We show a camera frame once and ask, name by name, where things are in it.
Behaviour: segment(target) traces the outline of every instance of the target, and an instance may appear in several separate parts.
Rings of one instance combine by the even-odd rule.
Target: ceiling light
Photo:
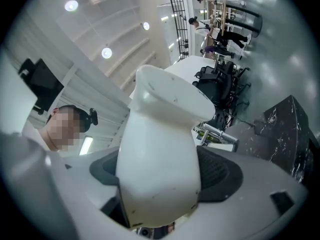
[[[112,55],[112,51],[110,48],[104,48],[101,52],[102,57],[104,57],[105,59],[109,59]]]
[[[148,30],[150,28],[149,23],[148,22],[143,23],[143,28],[145,30]]]
[[[70,0],[65,3],[64,9],[66,9],[68,12],[75,11],[78,8],[78,2],[76,0]]]
[[[92,137],[85,137],[84,142],[82,144],[82,148],[80,150],[79,156],[86,155],[89,151],[90,145],[94,139]]]

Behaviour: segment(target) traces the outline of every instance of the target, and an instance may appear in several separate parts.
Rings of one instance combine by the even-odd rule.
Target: gray floor
[[[309,27],[290,0],[245,1],[248,10],[262,15],[263,25],[259,36],[245,49],[243,58],[234,60],[251,69],[243,80],[252,83],[242,95],[250,105],[239,107],[237,115],[251,121],[293,95],[320,141],[320,52]]]

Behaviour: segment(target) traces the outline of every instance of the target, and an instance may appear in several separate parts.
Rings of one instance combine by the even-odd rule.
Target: black metal grid
[[[172,14],[176,14],[174,17],[175,28],[178,41],[180,60],[189,56],[190,40],[188,39],[188,22],[186,18],[185,3],[184,0],[170,0],[172,6]]]

